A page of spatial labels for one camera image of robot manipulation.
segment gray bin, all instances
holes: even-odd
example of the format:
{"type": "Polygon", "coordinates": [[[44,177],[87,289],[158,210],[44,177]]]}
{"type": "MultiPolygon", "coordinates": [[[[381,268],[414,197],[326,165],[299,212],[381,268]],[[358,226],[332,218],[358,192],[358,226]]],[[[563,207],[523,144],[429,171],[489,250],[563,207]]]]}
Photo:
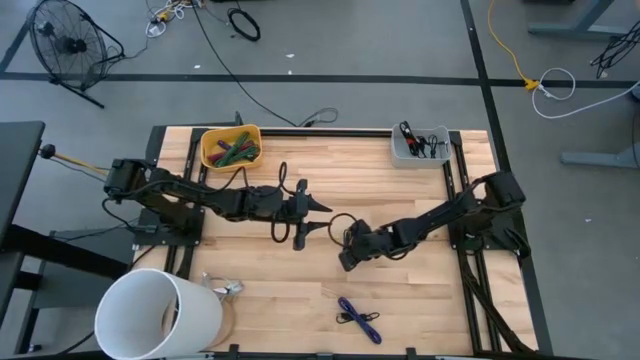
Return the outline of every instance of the gray bin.
{"type": "Polygon", "coordinates": [[[435,135],[438,142],[444,142],[443,145],[436,147],[436,157],[432,159],[429,155],[429,148],[425,149],[426,158],[418,158],[411,155],[409,146],[400,131],[400,125],[396,124],[391,129],[391,163],[397,168],[422,168],[437,169],[451,159],[451,141],[449,140],[449,130],[444,126],[438,126],[435,129],[411,129],[415,137],[424,136],[425,139],[429,135],[435,135]]]}

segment gray floor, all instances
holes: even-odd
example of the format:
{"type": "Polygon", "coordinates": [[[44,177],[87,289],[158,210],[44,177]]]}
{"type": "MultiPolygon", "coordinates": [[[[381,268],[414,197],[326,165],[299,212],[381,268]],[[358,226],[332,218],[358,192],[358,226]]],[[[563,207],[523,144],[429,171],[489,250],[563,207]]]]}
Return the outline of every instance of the gray floor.
{"type": "MultiPolygon", "coordinates": [[[[13,41],[30,3],[33,1],[0,2],[1,48],[13,41]]],[[[108,6],[89,0],[77,3],[122,40],[128,54],[144,46],[144,1],[114,0],[108,6]]],[[[586,1],[568,6],[497,0],[494,28],[516,51],[527,76],[535,78],[547,68],[564,67],[579,80],[593,80],[595,69],[589,61],[602,51],[603,43],[535,37],[526,32],[527,21],[568,21],[585,5],[586,1]]],[[[223,15],[228,6],[215,4],[213,10],[223,15]]],[[[230,38],[230,28],[203,15],[212,41],[236,73],[477,76],[457,1],[262,0],[245,1],[243,7],[262,28],[263,39],[258,43],[230,38]]],[[[508,55],[488,34],[488,1],[472,0],[471,7],[489,77],[516,79],[508,55]]],[[[638,19],[640,12],[633,2],[619,0],[599,23],[628,27],[638,19]]],[[[193,14],[187,12],[184,20],[170,24],[165,35],[150,41],[146,53],[119,64],[114,72],[224,74],[199,31],[193,14]]],[[[637,80],[639,60],[640,51],[632,52],[607,71],[606,80],[637,80]]],[[[43,71],[28,39],[8,71],[43,71]]],[[[295,120],[333,106],[340,110],[336,123],[340,127],[390,127],[408,120],[421,127],[443,124],[452,129],[489,129],[479,87],[245,86],[265,105],[295,120]]],[[[562,113],[622,90],[579,89],[571,101],[562,104],[546,99],[539,102],[546,113],[562,113]]],[[[549,121],[534,113],[525,90],[494,87],[492,91],[511,165],[528,197],[525,221],[555,353],[637,358],[640,315],[634,306],[640,300],[636,279],[640,243],[634,221],[640,172],[558,162],[565,150],[616,152],[628,146],[635,105],[625,98],[572,118],[549,121]]],[[[43,120],[47,123],[45,142],[55,143],[62,153],[102,165],[114,157],[143,156],[153,125],[227,121],[236,110],[247,122],[281,125],[233,83],[103,82],[89,92],[107,108],[99,110],[46,82],[0,81],[0,121],[43,120]]],[[[16,222],[41,232],[113,225],[100,209],[102,198],[99,183],[37,161],[16,222]]],[[[118,211],[133,218],[137,208],[123,206],[118,211]]],[[[19,308],[19,301],[14,303],[19,308]]],[[[87,333],[93,311],[48,311],[41,316],[34,340],[48,352],[62,349],[87,333]]],[[[8,323],[0,335],[10,333],[8,323]]],[[[0,354],[7,354],[4,343],[9,339],[0,339],[0,354]]],[[[81,349],[95,346],[92,340],[81,349]]]]}

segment yellow container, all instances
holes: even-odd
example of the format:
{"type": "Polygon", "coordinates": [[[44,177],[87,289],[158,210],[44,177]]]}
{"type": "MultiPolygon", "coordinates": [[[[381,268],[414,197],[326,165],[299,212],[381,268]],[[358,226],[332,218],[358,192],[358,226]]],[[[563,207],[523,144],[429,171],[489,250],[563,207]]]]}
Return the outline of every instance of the yellow container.
{"type": "Polygon", "coordinates": [[[204,166],[210,168],[214,172],[236,171],[239,167],[243,166],[247,169],[251,169],[262,165],[264,157],[262,156],[262,137],[260,136],[260,128],[255,125],[243,125],[207,131],[206,133],[202,134],[202,138],[200,138],[200,160],[202,161],[204,166]],[[233,146],[233,144],[235,144],[236,142],[236,139],[238,139],[244,132],[249,133],[247,141],[253,140],[254,144],[256,144],[258,148],[260,148],[260,154],[258,154],[258,157],[253,161],[242,159],[228,166],[213,166],[213,163],[209,161],[207,157],[213,154],[224,152],[224,149],[221,148],[220,145],[218,145],[218,140],[222,140],[227,144],[233,146]]]}

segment black fan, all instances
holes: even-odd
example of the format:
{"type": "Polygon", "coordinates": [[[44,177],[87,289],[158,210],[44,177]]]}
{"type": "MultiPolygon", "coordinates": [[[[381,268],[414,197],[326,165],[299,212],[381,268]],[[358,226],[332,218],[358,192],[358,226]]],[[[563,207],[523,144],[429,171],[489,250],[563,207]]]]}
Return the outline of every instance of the black fan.
{"type": "Polygon", "coordinates": [[[51,83],[104,108],[85,91],[106,77],[110,63],[125,57],[122,44],[66,0],[40,0],[27,21],[31,44],[51,83]],[[117,55],[108,56],[102,34],[120,47],[117,55]]]}

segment white bucket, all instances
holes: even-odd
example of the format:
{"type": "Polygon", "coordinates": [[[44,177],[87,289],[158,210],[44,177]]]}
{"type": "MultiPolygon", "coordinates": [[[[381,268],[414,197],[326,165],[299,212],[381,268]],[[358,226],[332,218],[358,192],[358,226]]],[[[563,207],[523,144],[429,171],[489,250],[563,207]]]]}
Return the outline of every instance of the white bucket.
{"type": "Polygon", "coordinates": [[[102,351],[118,360],[193,354],[216,337],[222,306],[214,292],[156,269],[132,271],[104,294],[95,320],[102,351]],[[162,319],[177,297],[179,310],[165,337],[162,319]]]}

